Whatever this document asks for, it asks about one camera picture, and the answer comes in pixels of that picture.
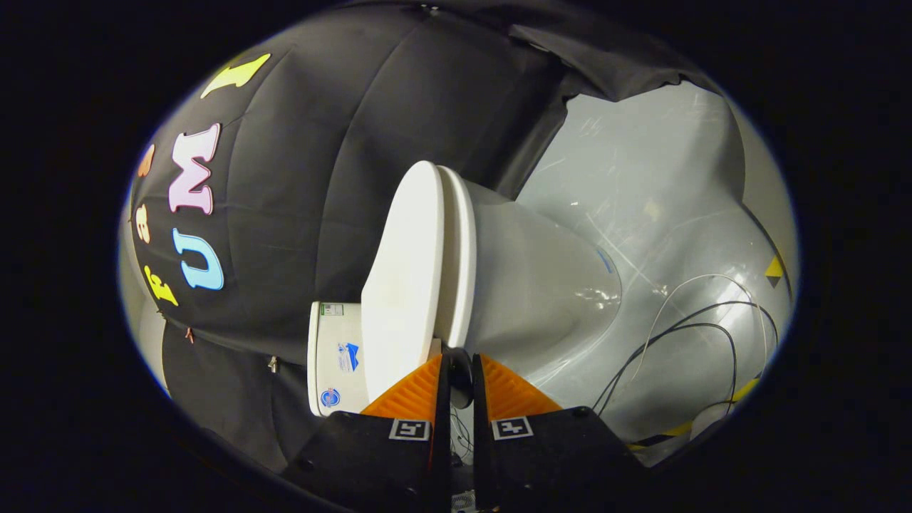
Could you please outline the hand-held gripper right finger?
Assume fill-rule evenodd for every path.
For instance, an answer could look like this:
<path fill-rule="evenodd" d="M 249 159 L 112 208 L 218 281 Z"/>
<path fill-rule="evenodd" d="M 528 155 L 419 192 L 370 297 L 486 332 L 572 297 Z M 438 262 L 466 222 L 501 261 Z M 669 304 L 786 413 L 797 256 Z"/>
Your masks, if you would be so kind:
<path fill-rule="evenodd" d="M 615 512 L 646 469 L 592 407 L 563 407 L 505 364 L 472 357 L 482 512 Z"/>

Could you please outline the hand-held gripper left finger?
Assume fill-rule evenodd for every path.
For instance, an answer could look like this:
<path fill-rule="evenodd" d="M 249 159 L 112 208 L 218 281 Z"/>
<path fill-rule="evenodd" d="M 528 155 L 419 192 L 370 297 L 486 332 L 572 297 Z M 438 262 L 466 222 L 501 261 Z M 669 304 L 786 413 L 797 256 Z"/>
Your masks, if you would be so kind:
<path fill-rule="evenodd" d="M 364 411 L 332 413 L 282 477 L 333 511 L 449 511 L 450 370 L 437 355 Z"/>

